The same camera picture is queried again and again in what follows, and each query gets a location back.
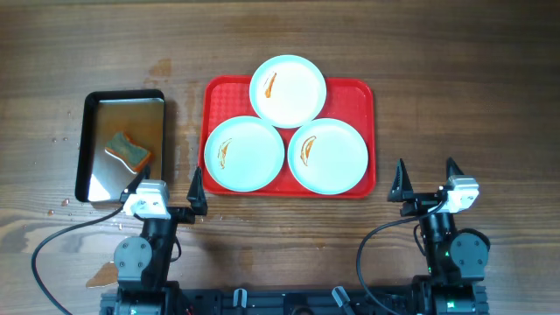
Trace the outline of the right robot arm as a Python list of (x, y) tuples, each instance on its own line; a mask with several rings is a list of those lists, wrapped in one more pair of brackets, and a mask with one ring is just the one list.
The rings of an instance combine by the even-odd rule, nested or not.
[(457, 229), (454, 216), (470, 208), (480, 195), (475, 178), (465, 175), (452, 158), (446, 161), (446, 183), (436, 192), (415, 192), (402, 160), (388, 201), (400, 202), (400, 215), (418, 223), (415, 240), (423, 244), (428, 274), (414, 276), (405, 301), (408, 314), (481, 314), (487, 304), (476, 284), (485, 278), (491, 243), (481, 232)]

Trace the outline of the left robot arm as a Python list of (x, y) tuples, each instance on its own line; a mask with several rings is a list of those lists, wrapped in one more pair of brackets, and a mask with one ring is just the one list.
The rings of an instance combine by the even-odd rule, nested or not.
[(101, 297), (101, 314), (189, 314), (191, 303), (179, 283), (167, 279), (172, 250), (179, 245), (178, 225), (193, 224), (207, 215), (202, 170), (198, 168), (186, 196), (189, 206), (171, 206), (169, 189), (141, 170), (122, 191), (119, 201), (126, 214), (143, 223), (138, 236), (121, 241), (114, 252), (117, 292)]

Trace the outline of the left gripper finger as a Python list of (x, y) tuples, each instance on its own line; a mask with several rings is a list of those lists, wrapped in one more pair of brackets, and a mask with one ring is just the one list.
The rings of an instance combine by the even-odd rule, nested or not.
[(186, 199), (192, 206), (206, 206), (207, 199), (203, 187), (202, 170), (198, 166), (193, 174), (192, 182), (189, 187)]
[(136, 190), (141, 184), (141, 182), (145, 179), (149, 179), (150, 175), (151, 175), (151, 168), (149, 166), (145, 166), (121, 192), (119, 201), (126, 202), (131, 194), (136, 193)]

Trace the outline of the green orange sponge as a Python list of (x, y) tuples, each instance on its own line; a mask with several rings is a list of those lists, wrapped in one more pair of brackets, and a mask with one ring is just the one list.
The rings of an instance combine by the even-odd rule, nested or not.
[(117, 132), (106, 142), (104, 150), (111, 157), (120, 160), (131, 172), (140, 172), (152, 158), (152, 153), (133, 140), (124, 132)]

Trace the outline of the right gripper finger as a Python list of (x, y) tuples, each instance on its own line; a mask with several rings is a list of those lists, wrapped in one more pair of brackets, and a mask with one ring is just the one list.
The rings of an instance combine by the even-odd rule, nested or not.
[(460, 170), (457, 163), (452, 157), (448, 157), (446, 160), (446, 177), (451, 180), (456, 177), (464, 176), (464, 173)]
[(400, 158), (395, 168), (395, 178), (388, 192), (389, 202), (405, 202), (414, 199), (414, 191), (405, 164)]

